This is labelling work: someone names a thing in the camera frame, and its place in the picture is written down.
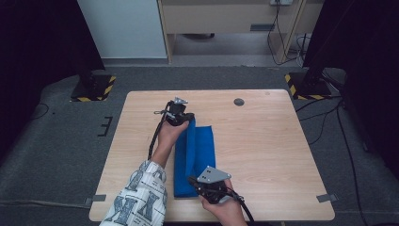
black and yellow tape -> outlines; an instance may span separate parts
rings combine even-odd
[[[108,84],[104,90],[104,94],[101,96],[96,96],[96,97],[87,97],[87,96],[80,96],[80,97],[75,97],[71,98],[72,102],[90,102],[90,101],[104,101],[109,95],[109,92],[111,91],[112,87],[114,86],[116,76],[110,76]]]

hazard tape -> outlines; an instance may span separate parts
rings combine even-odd
[[[114,86],[116,76],[111,76],[109,78],[109,82],[106,86],[106,89],[104,91],[104,94],[102,96],[97,96],[97,97],[86,97],[86,96],[81,96],[77,98],[71,98],[72,102],[90,102],[90,101],[104,101],[109,95],[109,92],[111,91],[112,87]]]
[[[290,74],[285,74],[285,81],[288,84],[288,88],[290,89],[291,95],[293,96],[294,100],[321,100],[321,99],[331,98],[330,95],[299,95],[299,94],[297,94],[294,82],[291,79]]]

folded cloth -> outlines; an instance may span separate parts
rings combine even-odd
[[[196,127],[194,119],[176,141],[174,197],[197,197],[196,190],[188,183],[187,178],[199,177],[207,166],[215,168],[214,134],[211,126]]]

hand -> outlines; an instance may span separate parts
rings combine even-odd
[[[225,184],[226,187],[232,189],[232,184],[229,179],[225,180]],[[247,226],[241,205],[234,199],[228,199],[218,204],[210,204],[202,196],[199,196],[199,199],[202,202],[202,207],[215,215],[223,226]]]
[[[161,131],[158,134],[158,147],[152,155],[151,161],[157,163],[159,166],[165,168],[172,150],[180,133],[188,126],[188,121],[185,121],[179,126],[172,126],[167,121],[164,121]]]

gray carpet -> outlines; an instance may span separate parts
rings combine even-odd
[[[214,67],[109,68],[117,80],[106,101],[72,103],[78,81],[69,77],[48,86],[32,120],[0,169],[0,200],[35,200],[83,205],[95,194],[126,94],[131,90],[161,89],[288,89],[284,75],[298,68]],[[334,108],[339,98],[309,105],[300,119]],[[296,109],[310,101],[293,100]],[[366,153],[347,112],[340,108],[343,128],[354,157],[359,197],[369,225],[399,223],[399,182],[378,154]],[[106,137],[101,126],[113,117]],[[336,112],[301,122],[328,193],[336,218],[329,222],[286,222],[286,225],[363,225],[357,205],[348,151]],[[0,226],[98,225],[88,209],[34,205],[0,205]]]

